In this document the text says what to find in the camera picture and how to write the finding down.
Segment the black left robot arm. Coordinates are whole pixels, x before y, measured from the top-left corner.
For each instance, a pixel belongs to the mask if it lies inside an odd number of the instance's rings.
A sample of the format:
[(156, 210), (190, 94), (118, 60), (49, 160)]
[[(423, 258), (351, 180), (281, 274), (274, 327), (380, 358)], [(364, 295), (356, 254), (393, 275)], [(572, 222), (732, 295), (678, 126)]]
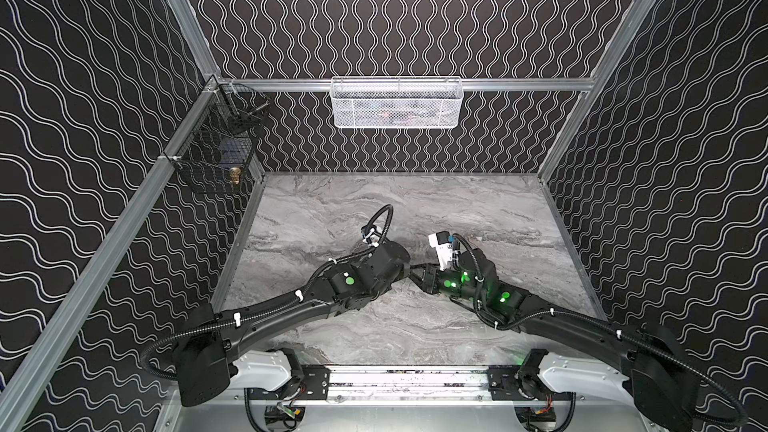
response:
[(327, 260), (292, 292), (222, 312), (209, 303), (197, 307), (178, 331), (140, 352), (140, 367), (175, 382), (185, 407), (217, 397), (244, 374), (236, 362), (259, 343), (309, 322), (358, 311), (407, 274), (408, 251), (387, 236), (393, 216), (393, 205), (382, 206), (361, 228), (365, 249)]

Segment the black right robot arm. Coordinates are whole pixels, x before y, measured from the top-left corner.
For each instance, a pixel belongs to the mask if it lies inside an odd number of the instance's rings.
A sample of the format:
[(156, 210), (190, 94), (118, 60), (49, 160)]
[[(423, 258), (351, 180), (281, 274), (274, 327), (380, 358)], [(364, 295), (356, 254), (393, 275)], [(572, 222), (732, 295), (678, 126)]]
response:
[(748, 422), (741, 401), (696, 367), (667, 328), (620, 326), (504, 282), (483, 251), (459, 234), (441, 231), (429, 242), (438, 261), (410, 269), (423, 292), (447, 295), (494, 330), (544, 337), (593, 359), (590, 366), (569, 366), (543, 348), (528, 352), (516, 378), (525, 395), (605, 392), (669, 431), (689, 431), (695, 422), (728, 428)]

